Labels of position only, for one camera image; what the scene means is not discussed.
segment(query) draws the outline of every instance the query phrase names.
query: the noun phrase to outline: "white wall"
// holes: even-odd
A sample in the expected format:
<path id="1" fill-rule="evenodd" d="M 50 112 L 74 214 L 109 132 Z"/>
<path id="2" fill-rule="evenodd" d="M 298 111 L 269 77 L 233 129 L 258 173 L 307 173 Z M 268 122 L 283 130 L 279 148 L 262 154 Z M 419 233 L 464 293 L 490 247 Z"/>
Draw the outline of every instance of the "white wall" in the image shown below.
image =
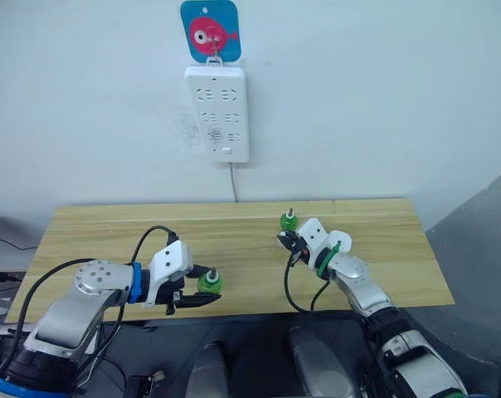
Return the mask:
<path id="1" fill-rule="evenodd" d="M 0 0 L 0 216 L 231 200 L 179 3 Z M 427 228 L 501 173 L 501 0 L 238 3 L 243 201 L 409 196 Z"/>

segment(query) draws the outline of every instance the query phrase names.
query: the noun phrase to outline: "wooden tabletop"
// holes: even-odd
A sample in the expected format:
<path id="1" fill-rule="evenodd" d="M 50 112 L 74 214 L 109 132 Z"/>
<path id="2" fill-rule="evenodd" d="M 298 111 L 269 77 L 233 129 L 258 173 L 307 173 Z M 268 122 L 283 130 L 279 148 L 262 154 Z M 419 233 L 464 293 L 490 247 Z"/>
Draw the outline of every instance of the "wooden tabletop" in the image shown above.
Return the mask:
<path id="1" fill-rule="evenodd" d="M 452 304 L 439 265 L 407 199 L 348 201 L 284 201 L 216 204 L 75 206 L 58 210 L 49 225 L 7 316 L 16 321 L 22 300 L 49 269 L 77 258 L 126 263 L 139 237 L 150 226 L 165 225 L 192 248 L 194 263 L 217 267 L 225 285 L 222 297 L 202 308 L 178 309 L 174 317 L 206 317 L 243 313 L 293 311 L 283 288 L 287 250 L 276 241 L 282 212 L 293 207 L 301 221 L 318 217 L 327 231 L 338 229 L 353 238 L 352 253 L 368 262 L 372 277 L 398 306 Z M 147 267 L 166 236 L 155 231 L 145 242 L 139 261 Z M 54 299 L 66 292 L 76 267 L 64 269 L 36 292 L 27 321 L 36 321 Z M 308 308 L 323 281 L 302 263 L 290 273 L 290 290 Z M 185 293 L 197 291 L 187 280 Z M 336 286 L 319 299 L 317 309 L 346 309 Z M 165 306 L 142 309 L 127 305 L 124 319 L 165 318 Z M 105 313 L 114 319 L 116 308 Z"/>

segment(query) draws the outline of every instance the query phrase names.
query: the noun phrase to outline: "electrical socket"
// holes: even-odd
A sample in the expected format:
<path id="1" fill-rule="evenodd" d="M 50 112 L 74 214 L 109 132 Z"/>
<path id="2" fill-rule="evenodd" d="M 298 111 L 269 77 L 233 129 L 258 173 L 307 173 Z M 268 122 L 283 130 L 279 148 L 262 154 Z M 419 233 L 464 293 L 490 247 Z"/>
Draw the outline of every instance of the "electrical socket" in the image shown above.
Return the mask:
<path id="1" fill-rule="evenodd" d="M 236 66 L 189 66 L 184 78 L 210 158 L 215 162 L 248 162 L 245 72 Z"/>

